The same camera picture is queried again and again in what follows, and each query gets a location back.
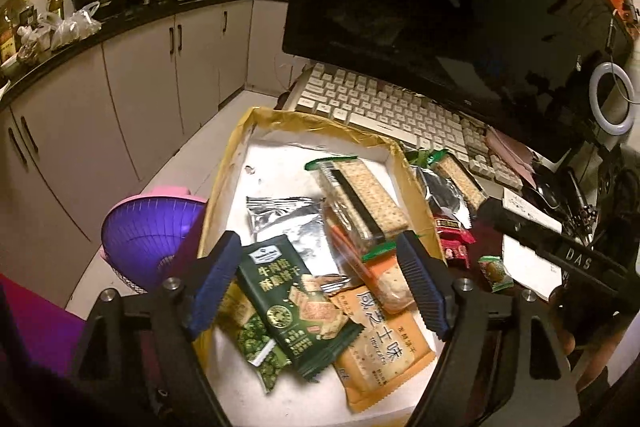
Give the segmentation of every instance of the black monitor screen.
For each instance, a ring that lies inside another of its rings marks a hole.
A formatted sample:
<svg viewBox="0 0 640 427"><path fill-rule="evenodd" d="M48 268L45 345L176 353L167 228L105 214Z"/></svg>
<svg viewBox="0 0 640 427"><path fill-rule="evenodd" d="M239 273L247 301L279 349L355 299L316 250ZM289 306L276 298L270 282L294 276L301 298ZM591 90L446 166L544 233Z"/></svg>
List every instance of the black monitor screen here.
<svg viewBox="0 0 640 427"><path fill-rule="evenodd" d="M290 0L284 51L414 90L558 160L583 140L612 18L614 60L630 53L612 14L609 0Z"/></svg>

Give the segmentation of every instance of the white floor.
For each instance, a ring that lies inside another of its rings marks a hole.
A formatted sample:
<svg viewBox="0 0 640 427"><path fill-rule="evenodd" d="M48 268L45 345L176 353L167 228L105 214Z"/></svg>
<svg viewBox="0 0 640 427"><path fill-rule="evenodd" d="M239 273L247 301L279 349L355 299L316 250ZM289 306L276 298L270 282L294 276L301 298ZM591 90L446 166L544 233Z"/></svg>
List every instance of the white floor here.
<svg viewBox="0 0 640 427"><path fill-rule="evenodd" d="M272 96L256 92L240 93L182 146L180 152L162 167L143 192L161 185L171 185L187 187L191 194L209 198L226 143L242 115L250 107L274 107L276 101ZM134 293L101 258L100 250L66 305L67 311L82 319L87 318L95 299L105 288L116 288L121 295Z"/></svg>

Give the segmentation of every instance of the black countertop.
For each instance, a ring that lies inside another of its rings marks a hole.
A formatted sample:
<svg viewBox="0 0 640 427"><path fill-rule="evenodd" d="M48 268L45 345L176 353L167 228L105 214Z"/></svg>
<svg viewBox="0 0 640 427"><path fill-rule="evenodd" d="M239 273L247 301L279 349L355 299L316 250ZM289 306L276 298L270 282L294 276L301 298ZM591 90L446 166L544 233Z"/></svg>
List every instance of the black countertop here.
<svg viewBox="0 0 640 427"><path fill-rule="evenodd" d="M23 74L19 79L12 80L11 86L5 92L2 100L0 100L0 110L7 107L21 93L33 86L33 84L47 73L50 73L69 59L101 42L164 17L170 17L177 13L195 10L205 6L233 1L241 0L163 0L162 2L148 4L146 6L138 6L135 10L126 10L120 15L110 17L102 22L102 28L95 35L75 42L53 53L50 58L28 71L28 73Z"/></svg>

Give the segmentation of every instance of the silver bolt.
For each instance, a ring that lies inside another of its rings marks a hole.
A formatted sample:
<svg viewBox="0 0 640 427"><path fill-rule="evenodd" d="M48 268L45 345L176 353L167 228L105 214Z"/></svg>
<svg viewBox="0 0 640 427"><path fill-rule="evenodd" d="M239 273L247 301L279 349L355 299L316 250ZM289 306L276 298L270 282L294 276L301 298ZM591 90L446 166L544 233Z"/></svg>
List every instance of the silver bolt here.
<svg viewBox="0 0 640 427"><path fill-rule="evenodd" d="M113 288L107 288L100 293L100 300L103 302L111 302L116 298L116 290Z"/></svg>
<svg viewBox="0 0 640 427"><path fill-rule="evenodd" d="M532 290L529 290L528 288L526 290L522 290L522 296L527 302L538 300L538 296L536 295L536 293Z"/></svg>
<svg viewBox="0 0 640 427"><path fill-rule="evenodd" d="M162 281L162 287L164 287L165 290L169 291L177 290L180 287L180 282L180 279L178 279L177 277L169 277L168 279Z"/></svg>
<svg viewBox="0 0 640 427"><path fill-rule="evenodd" d="M470 292L474 288L474 282L466 277L456 280L456 285L463 292Z"/></svg>

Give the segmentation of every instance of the cabinet handle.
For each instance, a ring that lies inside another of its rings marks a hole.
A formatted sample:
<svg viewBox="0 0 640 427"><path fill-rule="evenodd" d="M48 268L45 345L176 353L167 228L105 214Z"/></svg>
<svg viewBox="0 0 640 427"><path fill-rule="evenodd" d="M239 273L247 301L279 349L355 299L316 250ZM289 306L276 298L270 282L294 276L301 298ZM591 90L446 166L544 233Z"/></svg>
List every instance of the cabinet handle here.
<svg viewBox="0 0 640 427"><path fill-rule="evenodd" d="M18 145L18 140L15 139L14 130L11 129L11 127L9 127L9 138L11 138L11 141L14 142L14 147L16 148L16 150L18 151L18 154L20 155L20 160L22 160L22 165L24 165L25 169L28 169L29 165L27 164L27 158L25 158L24 154L22 153L22 149L20 149L20 146Z"/></svg>
<svg viewBox="0 0 640 427"><path fill-rule="evenodd" d="M31 131L29 130L27 121L23 116L20 117L20 123L22 124L22 127L24 127L24 130L27 132L27 136L29 137L29 140L31 140L31 145L33 145L33 151L37 154L38 146L36 145L36 142L33 140L33 136L31 136Z"/></svg>

